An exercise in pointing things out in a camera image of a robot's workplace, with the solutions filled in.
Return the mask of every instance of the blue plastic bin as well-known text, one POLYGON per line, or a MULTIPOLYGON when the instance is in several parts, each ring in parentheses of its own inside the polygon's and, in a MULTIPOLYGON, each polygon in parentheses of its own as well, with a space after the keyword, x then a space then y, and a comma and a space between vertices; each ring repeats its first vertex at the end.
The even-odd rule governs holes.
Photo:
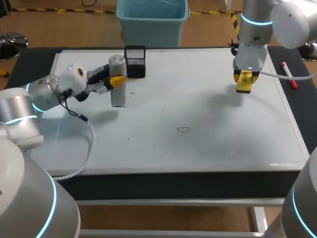
POLYGON ((118 0, 116 16, 126 45, 179 47, 187 0, 118 0))

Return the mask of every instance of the wooden floor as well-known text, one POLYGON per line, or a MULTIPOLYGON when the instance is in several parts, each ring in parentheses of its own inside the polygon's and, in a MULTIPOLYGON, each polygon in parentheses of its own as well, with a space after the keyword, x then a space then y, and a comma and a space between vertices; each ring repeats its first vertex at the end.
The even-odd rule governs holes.
MULTIPOLYGON (((18 8, 81 8, 80 0, 11 0, 18 8)), ((98 0, 93 9, 115 10, 116 0, 98 0)), ((191 11, 224 10, 223 0, 189 0, 191 11)), ((232 10, 241 10, 242 0, 233 0, 232 10)), ((29 47, 124 46, 115 15, 66 12, 13 12, 0 19, 2 32, 20 32, 29 47)), ((225 15, 192 15, 184 24, 181 46, 226 46, 236 35, 225 15)), ((12 71, 17 58, 0 62, 12 71)), ((317 63, 307 62, 310 72, 317 63)), ((0 89, 6 79, 0 79, 0 89)), ((266 208, 268 223, 279 208, 266 208)), ((249 210, 244 207, 136 207, 81 206, 83 229, 252 231, 249 210)))

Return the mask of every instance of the metal table frame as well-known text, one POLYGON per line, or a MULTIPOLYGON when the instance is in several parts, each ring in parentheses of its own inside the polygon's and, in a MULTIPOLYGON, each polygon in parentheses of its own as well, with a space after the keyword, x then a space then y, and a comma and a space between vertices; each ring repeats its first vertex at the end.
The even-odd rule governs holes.
POLYGON ((281 207, 284 198, 277 199, 147 199, 147 200, 92 200, 76 201, 77 205, 151 205, 151 206, 227 206, 252 207, 255 232, 199 232, 199 231, 138 231, 138 230, 80 230, 80 238, 121 237, 121 238, 277 238, 282 237, 279 216, 267 229, 264 207, 281 207))

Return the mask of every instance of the cable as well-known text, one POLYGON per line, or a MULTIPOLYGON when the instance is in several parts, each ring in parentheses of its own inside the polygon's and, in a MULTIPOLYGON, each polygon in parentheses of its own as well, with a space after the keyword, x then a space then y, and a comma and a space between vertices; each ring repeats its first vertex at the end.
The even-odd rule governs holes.
POLYGON ((287 80, 307 80, 307 79, 311 79, 317 76, 317 72, 315 72, 314 74, 310 75, 310 76, 306 76, 306 77, 288 77, 288 76, 283 76, 283 75, 276 75, 276 74, 272 74, 272 73, 266 73, 263 71, 260 71, 260 74, 264 74, 267 76, 272 76, 272 77, 276 77, 276 78, 280 78, 280 79, 287 79, 287 80))
POLYGON ((82 5, 82 6, 93 6, 93 5, 95 5, 96 3, 97 3, 97 0, 95 0, 95 2, 92 3, 92 4, 86 5, 86 4, 84 4, 84 0, 81 0, 81 5, 82 5))
POLYGON ((85 117, 85 116, 82 115, 82 114, 78 114, 78 113, 72 111, 71 109, 69 109, 69 107, 68 107, 68 105, 67 105, 67 98, 68 98, 68 96, 65 95, 65 94, 60 94, 60 95, 57 97, 59 104, 60 104, 63 108, 65 108, 65 109, 68 111, 69 114, 71 114, 72 116, 77 117, 77 118, 83 120, 84 122, 86 122, 86 123, 90 126, 90 130, 91 130, 91 144, 90 144, 90 149, 89 149, 88 157, 87 157, 86 162, 85 162, 85 164, 83 165, 83 167, 82 167, 80 170, 78 170, 78 171, 76 171, 76 172, 74 172, 74 173, 72 173, 72 174, 70 174, 70 175, 60 176, 60 177, 53 177, 53 179, 56 180, 56 181, 61 181, 61 180, 65 180, 65 179, 70 179, 70 178, 72 178, 72 177, 75 177, 75 176, 81 174, 81 173, 85 170, 86 166, 89 164, 90 159, 91 159, 91 157, 92 157, 92 155, 93 155, 93 150, 94 150, 94 146, 95 146, 95 130, 94 130, 94 128, 93 128, 93 125, 91 124, 91 122, 88 120, 87 117, 85 117), (64 105, 62 104, 62 102, 61 102, 61 99, 60 99, 61 97, 64 97, 65 106, 64 106, 64 105))
POLYGON ((89 154, 88 154, 88 157, 86 159, 85 164, 83 165, 83 167, 80 170, 78 170, 70 175, 53 177, 54 180, 61 181, 61 180, 70 179, 72 177, 75 177, 75 176, 81 174, 85 170, 86 166, 89 164, 90 159, 93 155, 93 150, 94 150, 94 146, 95 146, 95 130, 94 130, 93 125, 91 124, 91 122, 89 120, 87 121, 87 124, 90 126, 90 130, 91 130, 91 144, 90 144, 90 150, 89 150, 89 154))

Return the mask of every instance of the white cable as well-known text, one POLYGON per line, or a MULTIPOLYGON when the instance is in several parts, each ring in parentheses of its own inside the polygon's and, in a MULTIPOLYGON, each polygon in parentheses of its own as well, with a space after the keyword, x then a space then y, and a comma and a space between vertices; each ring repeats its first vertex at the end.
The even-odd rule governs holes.
POLYGON ((306 76, 306 77, 288 77, 288 76, 283 76, 283 75, 276 75, 276 74, 272 74, 272 73, 266 73, 263 71, 260 71, 260 74, 264 74, 264 75, 268 75, 268 76, 272 76, 272 77, 276 77, 276 78, 280 78, 280 79, 287 79, 287 80, 307 80, 307 79, 311 79, 317 76, 317 72, 315 72, 314 74, 310 75, 310 76, 306 76))
POLYGON ((72 177, 75 177, 76 175, 81 174, 84 171, 84 169, 86 168, 86 166, 89 164, 90 159, 91 159, 92 154, 93 154, 94 146, 95 146, 95 130, 94 130, 93 125, 91 124, 91 122, 89 120, 87 121, 87 124, 90 126, 90 130, 91 130, 91 144, 90 144, 90 150, 89 150, 89 154, 88 154, 88 157, 87 157, 85 164, 83 165, 83 167, 80 170, 78 170, 70 175, 61 176, 61 177, 54 177, 53 178, 54 180, 61 181, 61 180, 70 179, 72 177))

